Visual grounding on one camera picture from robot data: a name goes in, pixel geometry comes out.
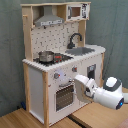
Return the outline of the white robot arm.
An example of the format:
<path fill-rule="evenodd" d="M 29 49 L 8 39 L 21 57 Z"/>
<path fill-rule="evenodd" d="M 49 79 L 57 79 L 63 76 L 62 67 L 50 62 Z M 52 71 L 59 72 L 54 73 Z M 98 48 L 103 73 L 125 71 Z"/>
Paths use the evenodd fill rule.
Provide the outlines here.
<path fill-rule="evenodd" d="M 115 110 L 128 104 L 128 93 L 122 91 L 122 82 L 118 78 L 107 78 L 102 87 L 94 79 L 83 75 L 76 75 L 74 82 L 77 98 L 82 102 L 91 101 Z"/>

